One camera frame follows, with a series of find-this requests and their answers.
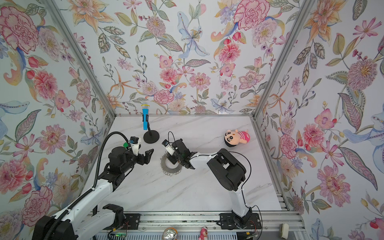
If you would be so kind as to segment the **white box on rail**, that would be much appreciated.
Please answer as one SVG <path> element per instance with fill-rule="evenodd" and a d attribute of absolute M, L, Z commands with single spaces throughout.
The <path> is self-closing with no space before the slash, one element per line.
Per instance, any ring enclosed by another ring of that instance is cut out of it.
<path fill-rule="evenodd" d="M 286 223 L 280 225 L 280 238 L 287 240 L 289 236 L 290 226 Z"/>

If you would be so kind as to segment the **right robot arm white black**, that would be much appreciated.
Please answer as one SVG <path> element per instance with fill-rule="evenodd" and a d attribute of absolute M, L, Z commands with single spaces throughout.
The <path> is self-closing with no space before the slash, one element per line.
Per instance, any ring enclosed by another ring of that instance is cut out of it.
<path fill-rule="evenodd" d="M 220 185 L 229 191 L 232 202 L 230 214 L 220 214 L 223 230 L 235 228 L 245 229 L 253 214 L 248 207 L 243 195 L 242 185 L 246 182 L 246 168 L 226 149 L 220 149 L 216 153 L 201 154 L 191 152 L 182 139 L 174 142 L 164 140 L 167 159 L 172 163 L 179 163 L 182 167 L 192 170 L 208 169 L 216 177 Z"/>

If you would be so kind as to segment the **large metal keyring with keys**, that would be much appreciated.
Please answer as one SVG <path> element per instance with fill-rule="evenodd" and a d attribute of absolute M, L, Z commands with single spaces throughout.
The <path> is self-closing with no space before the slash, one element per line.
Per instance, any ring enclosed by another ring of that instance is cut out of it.
<path fill-rule="evenodd" d="M 168 159 L 168 153 L 164 153 L 164 155 L 161 157 L 160 166 L 162 168 L 163 173 L 169 177 L 178 175 L 183 168 L 182 165 L 178 162 L 176 164 L 173 164 Z"/>

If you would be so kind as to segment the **blue toy microphone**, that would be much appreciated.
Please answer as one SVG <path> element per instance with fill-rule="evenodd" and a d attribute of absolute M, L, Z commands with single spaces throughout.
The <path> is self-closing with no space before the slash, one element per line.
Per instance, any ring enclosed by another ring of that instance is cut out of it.
<path fill-rule="evenodd" d="M 143 129 L 145 131 L 149 130 L 149 105 L 142 104 L 142 112 L 143 112 Z"/>

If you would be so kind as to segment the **shiny round metal object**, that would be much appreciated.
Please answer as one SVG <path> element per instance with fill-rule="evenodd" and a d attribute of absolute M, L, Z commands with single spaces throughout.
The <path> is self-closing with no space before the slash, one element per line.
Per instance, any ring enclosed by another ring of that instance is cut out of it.
<path fill-rule="evenodd" d="M 177 240 L 178 239 L 178 231 L 174 228 L 167 228 L 164 230 L 162 234 L 162 240 Z"/>

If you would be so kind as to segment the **small pink figurine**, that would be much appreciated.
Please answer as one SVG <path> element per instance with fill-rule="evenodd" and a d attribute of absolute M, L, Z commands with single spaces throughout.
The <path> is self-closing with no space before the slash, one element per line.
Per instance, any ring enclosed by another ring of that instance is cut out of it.
<path fill-rule="evenodd" d="M 199 240 L 208 240 L 208 228 L 203 227 L 200 231 Z"/>

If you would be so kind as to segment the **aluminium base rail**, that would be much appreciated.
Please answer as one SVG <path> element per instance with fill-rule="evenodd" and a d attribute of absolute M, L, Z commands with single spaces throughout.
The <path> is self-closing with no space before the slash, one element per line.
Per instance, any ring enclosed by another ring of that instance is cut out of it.
<path fill-rule="evenodd" d="M 282 224 L 289 226 L 291 232 L 304 232 L 305 224 L 296 212 L 255 211 L 246 227 L 239 228 L 231 219 L 230 212 L 125 212 L 129 231 L 161 232 L 174 228 L 179 232 L 194 232 L 202 227 L 219 232 L 278 232 Z"/>

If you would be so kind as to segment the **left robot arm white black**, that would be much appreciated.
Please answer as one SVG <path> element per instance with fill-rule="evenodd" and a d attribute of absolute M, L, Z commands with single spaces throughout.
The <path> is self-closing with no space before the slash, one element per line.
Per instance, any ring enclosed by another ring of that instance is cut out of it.
<path fill-rule="evenodd" d="M 145 154 L 134 154 L 132 150 L 124 147 L 114 148 L 109 154 L 109 165 L 97 177 L 96 186 L 91 187 L 54 216 L 44 216 L 38 220 L 32 238 L 90 240 L 106 228 L 114 230 L 123 227 L 128 220 L 124 208 L 118 205 L 106 204 L 94 216 L 89 219 L 86 219 L 86 216 L 120 186 L 136 164 L 149 164 L 153 153 L 153 149 Z"/>

